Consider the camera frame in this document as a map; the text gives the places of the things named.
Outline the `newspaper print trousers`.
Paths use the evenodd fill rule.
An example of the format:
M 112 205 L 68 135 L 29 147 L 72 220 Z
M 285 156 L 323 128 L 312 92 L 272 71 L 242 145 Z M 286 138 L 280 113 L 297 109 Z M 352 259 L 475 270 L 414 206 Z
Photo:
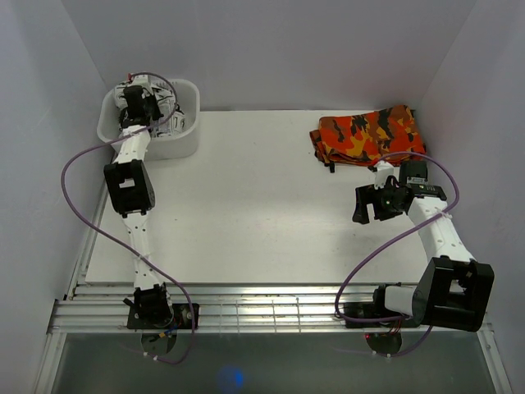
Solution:
M 121 82 L 113 91 L 114 104 L 119 110 L 119 130 L 124 135 L 124 130 L 131 126 L 152 126 L 149 133 L 153 138 L 173 136 L 182 133 L 185 129 L 185 114 L 182 111 L 176 93 L 174 93 L 166 83 L 151 82 L 151 90 L 148 94 L 154 94 L 160 109 L 160 119 L 152 123 L 121 123 L 121 111 L 126 107 L 123 97 L 123 90 L 128 87 L 128 81 Z

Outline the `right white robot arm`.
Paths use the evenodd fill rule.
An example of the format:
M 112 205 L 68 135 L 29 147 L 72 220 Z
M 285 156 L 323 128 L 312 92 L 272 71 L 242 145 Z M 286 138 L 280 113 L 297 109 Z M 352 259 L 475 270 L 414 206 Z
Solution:
M 371 302 L 346 305 L 345 312 L 381 326 L 403 317 L 417 326 L 477 331 L 495 274 L 489 264 L 476 261 L 464 246 L 447 212 L 445 192 L 428 181 L 426 163 L 404 162 L 398 176 L 386 161 L 371 170 L 374 182 L 356 190 L 354 222 L 368 224 L 372 219 L 385 221 L 406 214 L 417 228 L 428 265 L 416 286 L 383 284 L 374 291 Z M 373 209 L 372 217 L 369 208 Z

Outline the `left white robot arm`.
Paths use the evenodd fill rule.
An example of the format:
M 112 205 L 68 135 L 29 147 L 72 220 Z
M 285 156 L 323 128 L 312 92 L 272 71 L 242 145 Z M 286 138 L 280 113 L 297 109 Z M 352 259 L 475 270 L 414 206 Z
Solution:
M 125 102 L 120 126 L 120 150 L 103 174 L 112 207 L 123 220 L 135 266 L 134 299 L 128 305 L 141 322 L 156 328 L 168 326 L 174 318 L 165 282 L 148 263 L 152 247 L 148 238 L 148 213 L 155 206 L 155 194 L 144 165 L 150 128 L 162 118 L 150 88 L 127 83 L 117 97 Z

